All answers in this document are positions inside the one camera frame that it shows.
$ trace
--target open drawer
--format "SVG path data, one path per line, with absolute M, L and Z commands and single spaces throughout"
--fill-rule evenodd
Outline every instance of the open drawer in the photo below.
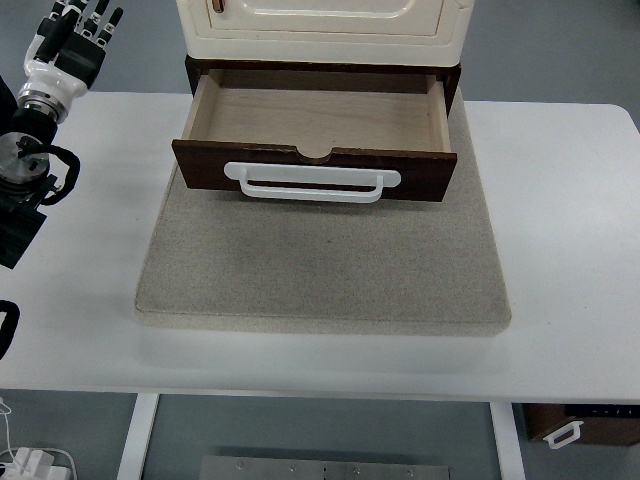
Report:
M 457 156 L 441 77 L 270 66 L 199 75 L 183 136 L 172 145 L 189 188 L 442 201 Z

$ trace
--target drawer handle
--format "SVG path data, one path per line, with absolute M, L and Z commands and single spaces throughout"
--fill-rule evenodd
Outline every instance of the drawer handle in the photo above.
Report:
M 544 437 L 543 440 L 546 440 L 546 442 L 549 444 L 549 448 L 551 448 L 552 450 L 562 448 L 565 445 L 569 445 L 570 443 L 575 442 L 580 438 L 580 425 L 582 425 L 583 423 L 584 422 L 581 422 L 579 420 L 567 423 L 564 427 L 559 428 L 555 432 L 550 433 L 549 435 Z M 572 433 L 569 437 L 565 438 L 561 442 L 556 443 L 556 440 L 558 438 L 571 431 Z
M 400 183 L 400 174 L 395 170 L 365 168 L 229 162 L 224 166 L 224 173 L 232 180 L 239 180 L 242 192 L 249 197 L 311 200 L 315 202 L 373 203 L 380 199 L 384 187 L 395 187 Z M 358 192 L 270 187 L 251 185 L 249 181 L 367 186 L 375 187 L 375 189 L 368 192 Z
M 211 0 L 211 3 L 213 3 L 213 10 L 216 13 L 224 12 L 224 0 Z

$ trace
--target small drawer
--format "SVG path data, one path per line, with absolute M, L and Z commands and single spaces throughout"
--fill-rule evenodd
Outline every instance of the small drawer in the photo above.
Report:
M 273 64 L 209 69 L 173 150 L 189 188 L 442 201 L 457 162 L 442 78 Z M 229 163 L 240 165 L 240 181 Z
M 550 441 L 552 448 L 569 443 L 611 446 L 640 443 L 638 405 L 528 403 L 523 405 L 523 411 L 529 440 Z

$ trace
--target metal plate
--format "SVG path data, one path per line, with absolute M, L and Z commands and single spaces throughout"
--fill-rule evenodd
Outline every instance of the metal plate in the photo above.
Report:
M 445 466 L 206 456 L 200 480 L 449 480 Z

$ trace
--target cabinet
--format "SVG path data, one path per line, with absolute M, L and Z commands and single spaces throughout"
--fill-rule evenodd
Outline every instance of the cabinet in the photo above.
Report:
M 194 58 L 453 66 L 473 0 L 178 0 Z
M 173 149 L 189 188 L 443 200 L 457 162 L 447 112 L 473 1 L 178 7 L 195 98 Z

